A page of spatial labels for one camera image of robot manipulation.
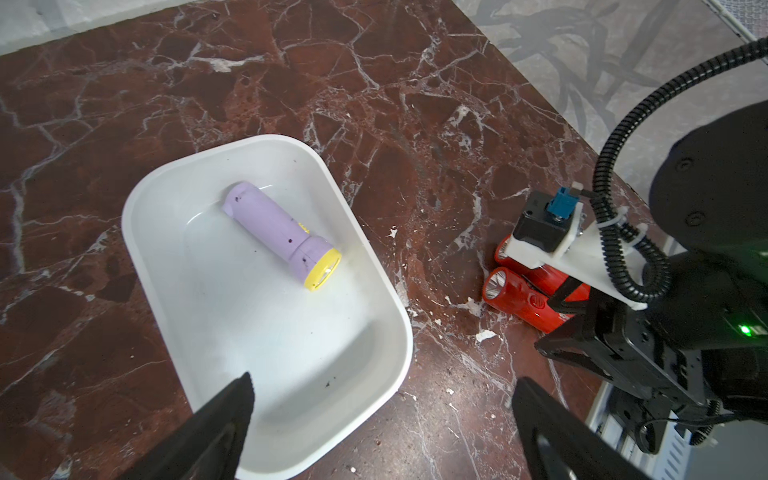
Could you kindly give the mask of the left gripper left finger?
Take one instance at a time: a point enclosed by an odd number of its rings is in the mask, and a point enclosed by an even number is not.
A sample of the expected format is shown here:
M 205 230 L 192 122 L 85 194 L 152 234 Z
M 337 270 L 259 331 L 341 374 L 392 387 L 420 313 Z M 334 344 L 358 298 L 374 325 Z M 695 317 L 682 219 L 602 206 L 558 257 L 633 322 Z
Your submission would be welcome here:
M 234 479 L 253 413 L 249 373 L 230 382 L 122 479 Z

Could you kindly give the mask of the white plastic storage box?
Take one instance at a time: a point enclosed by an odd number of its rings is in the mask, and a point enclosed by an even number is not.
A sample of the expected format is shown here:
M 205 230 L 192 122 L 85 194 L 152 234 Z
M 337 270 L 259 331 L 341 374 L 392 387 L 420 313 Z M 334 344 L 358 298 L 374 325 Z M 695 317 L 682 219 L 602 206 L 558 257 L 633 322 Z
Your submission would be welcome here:
M 247 181 L 342 255 L 317 291 L 223 209 Z M 322 158 L 259 135 L 145 176 L 122 213 L 135 271 L 193 409 L 249 374 L 255 404 L 240 479 L 288 479 L 399 389 L 413 335 L 404 306 Z

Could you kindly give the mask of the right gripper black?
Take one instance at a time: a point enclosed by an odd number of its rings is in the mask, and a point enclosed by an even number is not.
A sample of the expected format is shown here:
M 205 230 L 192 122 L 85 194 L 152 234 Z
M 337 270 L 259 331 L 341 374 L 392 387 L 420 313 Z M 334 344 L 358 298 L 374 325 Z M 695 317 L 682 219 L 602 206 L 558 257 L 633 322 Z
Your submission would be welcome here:
M 633 397 L 649 414 L 707 414 L 717 400 L 702 353 L 674 347 L 642 311 L 596 289 L 566 302 L 575 315 L 535 343 L 544 357 L 584 369 Z

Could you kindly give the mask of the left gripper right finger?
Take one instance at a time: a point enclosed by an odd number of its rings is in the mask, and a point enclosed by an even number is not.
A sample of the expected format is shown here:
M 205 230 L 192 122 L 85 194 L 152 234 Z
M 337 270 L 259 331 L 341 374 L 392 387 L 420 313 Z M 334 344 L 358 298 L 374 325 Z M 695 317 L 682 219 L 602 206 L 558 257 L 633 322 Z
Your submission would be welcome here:
M 533 479 L 645 479 L 538 383 L 520 379 L 512 411 Z

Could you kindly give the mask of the purple flashlight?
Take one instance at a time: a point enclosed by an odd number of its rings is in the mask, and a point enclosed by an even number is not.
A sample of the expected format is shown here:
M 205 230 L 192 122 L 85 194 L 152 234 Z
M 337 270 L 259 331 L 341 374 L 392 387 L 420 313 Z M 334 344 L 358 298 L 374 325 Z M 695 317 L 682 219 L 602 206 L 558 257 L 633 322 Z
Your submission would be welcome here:
M 271 197 L 249 182 L 234 185 L 223 211 L 275 255 L 309 291 L 322 287 L 339 266 L 342 254 L 313 235 Z

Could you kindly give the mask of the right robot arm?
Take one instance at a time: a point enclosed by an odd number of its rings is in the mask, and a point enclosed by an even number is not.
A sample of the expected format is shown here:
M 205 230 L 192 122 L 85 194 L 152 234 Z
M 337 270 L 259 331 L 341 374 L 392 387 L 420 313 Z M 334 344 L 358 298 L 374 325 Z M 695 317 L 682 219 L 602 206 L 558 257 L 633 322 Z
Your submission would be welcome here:
M 691 423 L 765 421 L 766 103 L 679 140 L 653 180 L 650 210 L 683 248 L 670 259 L 668 293 L 635 311 L 593 292 L 538 351 L 646 402 L 664 397 Z

